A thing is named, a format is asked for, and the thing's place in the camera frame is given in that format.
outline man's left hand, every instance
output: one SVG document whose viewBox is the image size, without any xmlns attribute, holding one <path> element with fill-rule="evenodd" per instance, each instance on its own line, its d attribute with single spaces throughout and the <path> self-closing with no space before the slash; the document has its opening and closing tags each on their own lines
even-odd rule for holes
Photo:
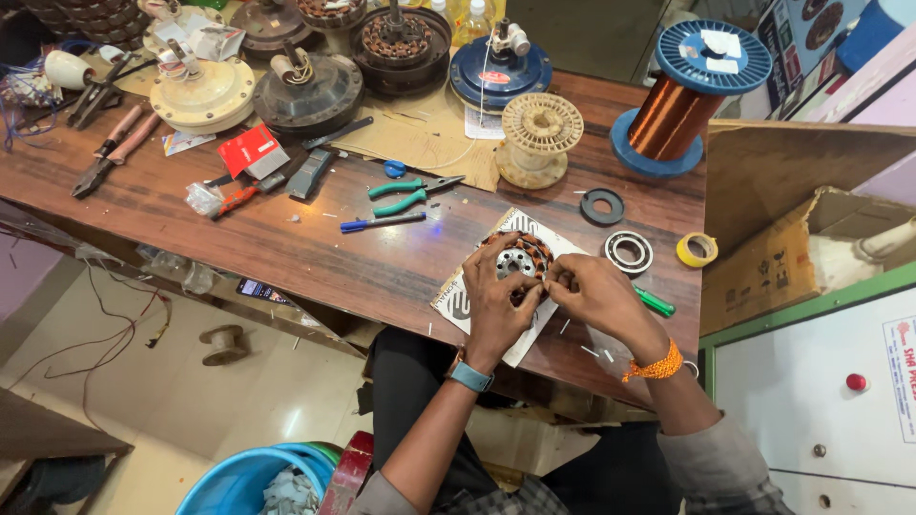
<svg viewBox="0 0 916 515">
<path fill-rule="evenodd" d="M 539 279 L 520 271 L 502 280 L 496 278 L 496 257 L 519 236 L 519 232 L 507 233 L 478 248 L 462 265 L 464 287 L 471 299 L 471 335 L 465 344 L 464 362 L 481 374 L 493 373 L 506 351 L 531 326 L 544 289 Z M 509 295 L 519 289 L 526 294 L 516 308 Z"/>
</svg>

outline wristwatch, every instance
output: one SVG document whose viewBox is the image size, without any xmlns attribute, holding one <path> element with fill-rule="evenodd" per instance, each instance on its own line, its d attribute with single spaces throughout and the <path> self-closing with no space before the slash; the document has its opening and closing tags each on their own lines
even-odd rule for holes
<svg viewBox="0 0 916 515">
<path fill-rule="evenodd" d="M 458 354 L 455 355 L 449 371 L 445 373 L 445 377 L 452 378 L 477 393 L 489 391 L 495 376 L 496 374 L 481 374 L 464 363 L 464 345 L 458 347 Z"/>
</svg>

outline blue wire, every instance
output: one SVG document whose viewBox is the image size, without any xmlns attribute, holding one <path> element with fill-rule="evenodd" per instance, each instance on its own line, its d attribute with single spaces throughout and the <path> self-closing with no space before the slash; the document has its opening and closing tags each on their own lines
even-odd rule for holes
<svg viewBox="0 0 916 515">
<path fill-rule="evenodd" d="M 100 48 L 102 46 L 103 44 L 101 43 L 96 43 L 94 41 L 85 41 L 81 39 L 69 39 L 67 41 L 63 41 L 62 43 L 60 43 L 60 49 L 64 51 L 70 51 L 74 47 Z M 10 77 L 12 77 L 13 79 L 16 79 L 17 81 L 22 82 L 23 84 L 28 86 L 33 92 L 39 94 L 42 98 L 44 98 L 45 102 L 47 102 L 51 108 L 50 125 L 36 132 L 21 133 L 18 130 L 16 130 L 16 111 L 13 111 L 13 114 L 9 120 L 6 119 L 6 107 L 3 102 L 3 96 L 0 95 L 0 115 L 3 116 L 3 122 L 6 128 L 6 135 L 5 135 L 4 142 L 3 142 L 3 148 L 7 152 L 10 152 L 13 150 L 13 142 L 14 142 L 15 137 L 22 139 L 22 141 L 26 143 L 26 140 L 24 139 L 24 137 L 39 136 L 39 135 L 45 134 L 46 132 L 54 128 L 54 126 L 57 124 L 57 107 L 54 105 L 54 99 L 48 97 L 45 93 L 40 92 L 32 84 L 26 81 L 23 81 L 19 77 L 16 77 L 16 73 L 18 72 L 19 73 L 34 73 L 34 72 L 40 71 L 44 68 L 44 64 L 45 64 L 45 56 L 38 56 L 35 59 L 26 63 L 25 66 L 14 66 L 11 64 L 5 64 L 3 62 L 0 62 L 0 68 L 6 70 L 7 81 L 9 81 Z M 19 93 L 17 93 L 16 90 L 13 89 L 12 86 L 7 86 L 7 89 L 13 92 L 13 95 L 16 97 L 17 107 L 21 109 L 22 111 L 25 111 L 25 104 L 22 102 L 22 99 L 19 97 Z"/>
<path fill-rule="evenodd" d="M 2 64 L 2 63 L 0 63 L 0 66 L 4 68 L 9 68 L 7 65 Z M 3 116 L 4 125 L 6 127 L 6 137 L 4 139 L 3 147 L 5 151 L 11 152 L 13 150 L 13 141 L 14 141 L 13 138 L 14 137 L 18 137 L 19 139 L 22 139 L 23 142 L 25 143 L 26 140 L 23 139 L 24 137 L 39 136 L 39 135 L 45 134 L 46 132 L 49 132 L 52 128 L 54 128 L 54 126 L 57 124 L 57 107 L 54 105 L 54 99 L 48 97 L 44 92 L 41 92 L 38 89 L 36 89 L 35 86 L 33 86 L 32 84 L 26 81 L 23 81 L 19 77 L 16 77 L 14 73 L 6 75 L 6 78 L 8 80 L 10 78 L 13 78 L 13 79 L 16 79 L 17 81 L 22 82 L 23 84 L 28 86 L 33 92 L 39 94 L 42 98 L 44 98 L 45 102 L 47 102 L 51 108 L 50 125 L 38 131 L 35 131 L 35 132 L 21 133 L 18 130 L 16 130 L 16 111 L 13 112 L 12 116 L 7 121 L 6 109 L 5 109 L 4 102 L 3 102 L 3 96 L 0 95 L 0 114 L 2 114 Z M 16 90 L 13 89 L 12 86 L 7 86 L 7 89 L 13 92 L 13 95 L 16 97 L 16 103 L 18 104 L 18 107 L 24 111 L 25 104 L 22 102 L 22 99 L 19 97 L 19 93 L 17 93 Z"/>
</svg>

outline pliers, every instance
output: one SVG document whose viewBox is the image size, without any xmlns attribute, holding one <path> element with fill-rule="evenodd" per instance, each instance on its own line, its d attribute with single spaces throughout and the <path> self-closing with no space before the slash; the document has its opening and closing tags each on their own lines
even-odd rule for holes
<svg viewBox="0 0 916 515">
<path fill-rule="evenodd" d="M 452 188 L 455 184 L 464 180 L 466 176 L 458 175 L 456 177 L 442 177 L 434 181 L 423 182 L 420 178 L 408 182 L 390 182 L 383 186 L 378 186 L 369 190 L 369 199 L 376 198 L 391 192 L 413 192 L 408 198 L 399 203 L 377 207 L 372 210 L 375 216 L 390 216 L 400 213 L 409 208 L 414 203 L 423 202 L 428 197 L 428 193 L 441 192 Z"/>
<path fill-rule="evenodd" d="M 134 106 L 134 108 L 127 113 L 127 116 L 118 122 L 118 125 L 115 126 L 111 134 L 108 135 L 108 138 L 104 141 L 102 146 L 93 153 L 95 161 L 93 161 L 92 166 L 82 173 L 79 180 L 76 181 L 70 193 L 71 196 L 77 199 L 84 199 L 89 196 L 90 193 L 94 192 L 96 188 L 104 182 L 105 178 L 108 177 L 108 174 L 115 166 L 124 164 L 127 155 L 133 152 L 144 140 L 146 140 L 149 133 L 151 133 L 159 123 L 159 115 L 155 112 L 149 115 L 149 117 L 140 124 L 140 127 L 134 134 L 130 135 L 124 143 L 118 145 L 118 141 L 124 137 L 124 134 L 130 129 L 130 126 L 134 124 L 134 121 L 142 112 L 143 109 L 139 105 Z"/>
</svg>

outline white cabinet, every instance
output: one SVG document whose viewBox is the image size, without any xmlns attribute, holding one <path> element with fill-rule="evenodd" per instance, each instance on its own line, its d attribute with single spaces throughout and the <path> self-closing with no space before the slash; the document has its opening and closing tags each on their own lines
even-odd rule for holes
<svg viewBox="0 0 916 515">
<path fill-rule="evenodd" d="M 769 477 L 798 515 L 902 515 L 916 506 L 912 488 L 786 472 L 770 472 Z"/>
<path fill-rule="evenodd" d="M 916 289 L 721 346 L 716 403 L 752 434 L 770 468 L 916 487 L 916 392 L 897 358 L 916 349 L 914 319 Z M 893 330 L 902 323 L 900 349 Z M 849 389 L 850 373 L 870 389 Z M 817 444 L 824 457 L 814 455 Z"/>
</svg>

